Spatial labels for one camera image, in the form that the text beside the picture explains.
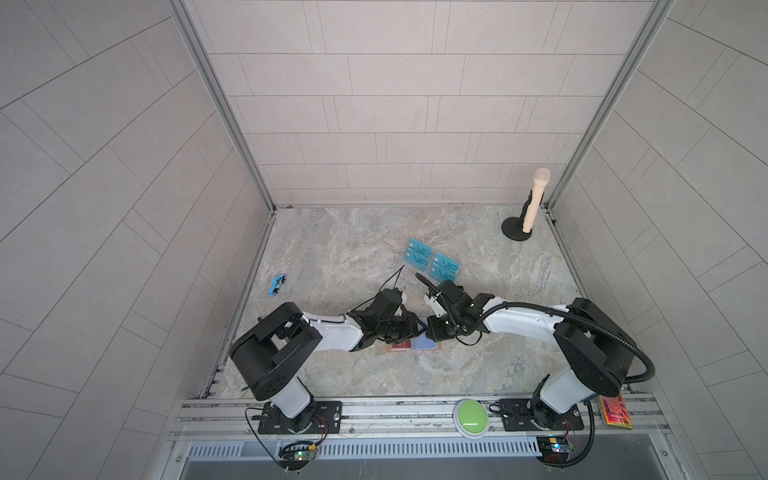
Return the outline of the tan leather card holder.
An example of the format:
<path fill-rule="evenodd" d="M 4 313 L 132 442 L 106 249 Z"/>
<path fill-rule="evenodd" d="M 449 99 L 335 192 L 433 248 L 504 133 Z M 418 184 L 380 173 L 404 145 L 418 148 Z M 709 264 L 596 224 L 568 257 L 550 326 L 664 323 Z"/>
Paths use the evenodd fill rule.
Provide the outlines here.
<path fill-rule="evenodd" d="M 435 351 L 440 349 L 440 344 L 426 337 L 425 334 L 420 335 L 417 338 L 407 339 L 411 341 L 411 349 L 407 351 L 392 351 L 389 344 L 387 350 L 389 352 L 418 352 L 418 351 Z"/>

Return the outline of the red VIP card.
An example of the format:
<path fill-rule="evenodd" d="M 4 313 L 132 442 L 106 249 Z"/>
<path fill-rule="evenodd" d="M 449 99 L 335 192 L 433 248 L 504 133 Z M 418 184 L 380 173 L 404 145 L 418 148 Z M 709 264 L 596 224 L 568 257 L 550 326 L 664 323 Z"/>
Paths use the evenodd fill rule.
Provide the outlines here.
<path fill-rule="evenodd" d="M 410 340 L 404 340 L 399 343 L 392 343 L 390 345 L 390 349 L 392 351 L 407 351 L 411 349 L 411 341 Z"/>

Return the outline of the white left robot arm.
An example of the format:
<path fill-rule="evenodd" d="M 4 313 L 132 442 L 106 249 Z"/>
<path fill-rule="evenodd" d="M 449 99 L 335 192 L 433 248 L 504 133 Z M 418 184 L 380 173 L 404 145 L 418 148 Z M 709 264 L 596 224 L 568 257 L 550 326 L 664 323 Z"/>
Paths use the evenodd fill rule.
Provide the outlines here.
<path fill-rule="evenodd" d="M 403 306 L 403 293 L 383 289 L 338 317 L 312 315 L 286 302 L 235 340 L 228 355 L 254 398 L 276 407 L 290 432 L 302 433 L 313 423 L 316 401 L 297 374 L 313 353 L 402 343 L 425 331 L 426 324 Z"/>

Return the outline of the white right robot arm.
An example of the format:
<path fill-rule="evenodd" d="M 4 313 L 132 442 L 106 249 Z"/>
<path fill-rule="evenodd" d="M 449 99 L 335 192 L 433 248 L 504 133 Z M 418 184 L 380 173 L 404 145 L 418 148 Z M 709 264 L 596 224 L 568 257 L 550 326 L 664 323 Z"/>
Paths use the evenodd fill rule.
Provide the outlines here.
<path fill-rule="evenodd" d="M 434 315 L 426 335 L 438 342 L 480 334 L 514 334 L 556 345 L 568 366 L 548 375 L 527 403 L 526 416 L 548 430 L 571 407 L 595 395 L 617 396 L 627 378 L 636 346 L 602 310 L 584 298 L 567 306 L 509 302 L 492 294 L 470 297 L 450 280 L 427 286 L 425 301 Z"/>

